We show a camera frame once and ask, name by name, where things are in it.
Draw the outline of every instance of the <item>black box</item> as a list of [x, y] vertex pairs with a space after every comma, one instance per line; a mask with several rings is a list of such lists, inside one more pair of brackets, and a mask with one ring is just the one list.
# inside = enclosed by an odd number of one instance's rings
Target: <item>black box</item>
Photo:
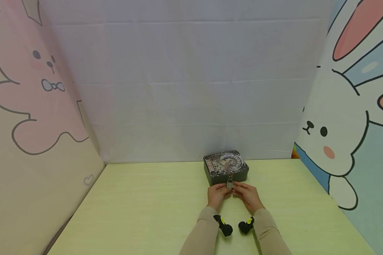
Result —
[[238, 151], [227, 151], [203, 158], [204, 170], [210, 186], [231, 181], [247, 180], [248, 165]]

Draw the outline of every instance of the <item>bunny paw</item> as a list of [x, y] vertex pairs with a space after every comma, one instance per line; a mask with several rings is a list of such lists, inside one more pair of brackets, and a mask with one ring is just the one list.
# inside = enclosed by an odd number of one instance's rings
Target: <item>bunny paw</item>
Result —
[[329, 180], [329, 195], [342, 209], [353, 210], [357, 206], [358, 198], [356, 192], [345, 177], [331, 176]]

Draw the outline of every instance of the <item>heart drawing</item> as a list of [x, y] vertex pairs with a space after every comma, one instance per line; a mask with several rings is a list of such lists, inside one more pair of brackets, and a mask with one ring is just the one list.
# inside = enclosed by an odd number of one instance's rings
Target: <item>heart drawing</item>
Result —
[[90, 174], [89, 176], [84, 178], [84, 185], [89, 186], [94, 180], [94, 175]]

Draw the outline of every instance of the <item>forearm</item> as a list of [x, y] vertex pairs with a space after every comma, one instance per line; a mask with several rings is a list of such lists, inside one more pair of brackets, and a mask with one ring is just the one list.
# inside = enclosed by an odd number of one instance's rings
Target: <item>forearm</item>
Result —
[[253, 225], [262, 255], [292, 255], [272, 215], [266, 209], [255, 212]]
[[214, 254], [218, 234], [218, 223], [213, 218], [216, 214], [211, 207], [203, 208], [179, 255]]

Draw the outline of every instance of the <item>white backdrop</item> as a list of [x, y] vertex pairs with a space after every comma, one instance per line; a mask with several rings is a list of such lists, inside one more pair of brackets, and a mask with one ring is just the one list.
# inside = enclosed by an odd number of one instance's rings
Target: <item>white backdrop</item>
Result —
[[41, 0], [106, 162], [289, 158], [331, 0]]

